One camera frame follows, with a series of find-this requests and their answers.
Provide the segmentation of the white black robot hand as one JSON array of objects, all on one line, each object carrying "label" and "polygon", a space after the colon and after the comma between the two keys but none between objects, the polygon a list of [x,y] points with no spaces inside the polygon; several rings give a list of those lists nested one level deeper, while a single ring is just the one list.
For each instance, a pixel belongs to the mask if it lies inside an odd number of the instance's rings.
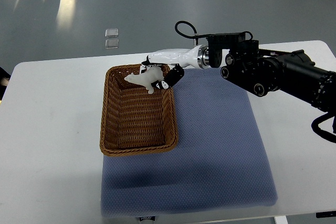
[{"label": "white black robot hand", "polygon": [[164,49],[147,55],[141,63],[140,73],[144,73],[152,67],[170,65],[173,68],[161,81],[154,81],[153,87],[168,89],[177,84],[184,76],[184,68],[192,66],[196,69],[209,67],[208,47],[199,45],[193,49]]}]

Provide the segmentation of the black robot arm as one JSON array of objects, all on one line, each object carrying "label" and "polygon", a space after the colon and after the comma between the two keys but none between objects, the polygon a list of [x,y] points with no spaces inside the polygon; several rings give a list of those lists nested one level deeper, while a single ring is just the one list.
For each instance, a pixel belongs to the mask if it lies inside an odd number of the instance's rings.
[{"label": "black robot arm", "polygon": [[221,76],[244,90],[263,97],[281,90],[324,112],[313,120],[312,130],[321,138],[335,143],[335,132],[320,128],[335,119],[335,72],[315,66],[303,50],[292,52],[260,49],[249,31],[224,34],[195,33],[190,38],[198,43],[206,38],[208,45],[200,60],[205,66],[219,68]]}]

